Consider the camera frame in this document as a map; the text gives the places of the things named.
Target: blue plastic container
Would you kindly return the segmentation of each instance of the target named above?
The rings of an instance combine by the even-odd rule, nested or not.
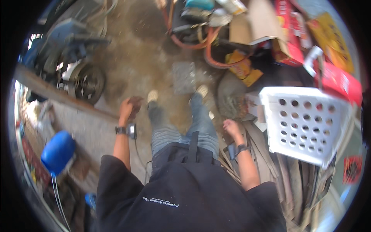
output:
[[[51,174],[58,176],[74,152],[75,141],[67,131],[60,131],[45,145],[41,162]]]
[[[202,10],[212,10],[215,5],[215,0],[187,0],[185,7],[195,7]]]

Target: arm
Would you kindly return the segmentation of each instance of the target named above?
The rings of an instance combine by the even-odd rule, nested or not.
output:
[[[223,123],[223,128],[231,135],[236,146],[244,144],[240,129],[235,121],[227,119]],[[240,170],[241,185],[248,191],[260,184],[259,174],[254,165],[249,151],[241,151],[238,156],[238,168]]]
[[[120,119],[118,122],[119,127],[126,127],[128,125],[128,118],[133,109],[133,105],[129,102],[129,98],[121,103]],[[130,171],[130,151],[129,151],[129,138],[126,134],[117,134],[114,146],[113,156],[121,160],[125,167]]]

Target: white wire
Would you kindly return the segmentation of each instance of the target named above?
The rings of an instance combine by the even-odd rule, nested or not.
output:
[[[66,226],[67,226],[67,228],[68,228],[68,231],[71,232],[71,228],[70,228],[69,225],[68,225],[68,222],[67,222],[67,219],[66,219],[65,213],[64,213],[63,208],[62,208],[62,203],[60,202],[60,197],[59,197],[59,192],[58,192],[58,187],[57,187],[57,177],[56,177],[54,174],[52,174],[52,182],[53,182],[53,176],[54,176],[55,189],[56,189],[56,191],[55,191],[55,190],[54,190],[54,185],[53,185],[53,190],[54,190],[55,200],[57,201],[57,205],[58,205],[58,202],[59,202],[59,205],[60,205],[60,210],[59,210],[59,212],[60,212],[60,214],[61,214],[61,216],[62,216],[62,218],[63,218],[63,221],[65,222],[65,224],[66,224]]]

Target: sneaker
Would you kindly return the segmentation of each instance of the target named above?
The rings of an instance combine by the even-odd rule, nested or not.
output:
[[[153,89],[148,93],[147,97],[147,104],[150,103],[151,101],[157,101],[158,98],[158,91]]]
[[[208,92],[209,88],[206,85],[200,85],[196,90],[196,93],[201,94],[202,98],[204,98]]]

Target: dirty floor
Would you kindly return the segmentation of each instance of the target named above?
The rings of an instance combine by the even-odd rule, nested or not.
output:
[[[213,122],[221,130],[222,119],[216,105],[216,87],[225,70],[209,66],[200,50],[183,50],[165,34],[166,27],[161,11],[154,0],[123,0],[108,16],[106,37],[112,43],[96,52],[94,62],[106,71],[106,86],[96,108],[117,113],[122,100],[131,96],[142,96],[152,89],[159,91],[158,102],[168,113],[170,121],[185,133],[191,125],[191,110],[187,95],[175,95],[171,68],[175,62],[194,62],[196,67],[196,87],[206,84],[210,91],[204,104],[213,112]],[[77,112],[58,103],[54,104],[56,116],[62,127],[74,133],[76,142],[89,155],[93,170],[99,169],[101,156],[112,154],[115,132],[114,123]],[[138,130],[138,159],[135,144],[130,141],[132,172],[145,180],[146,164],[151,160],[152,128],[144,105],[135,119]]]

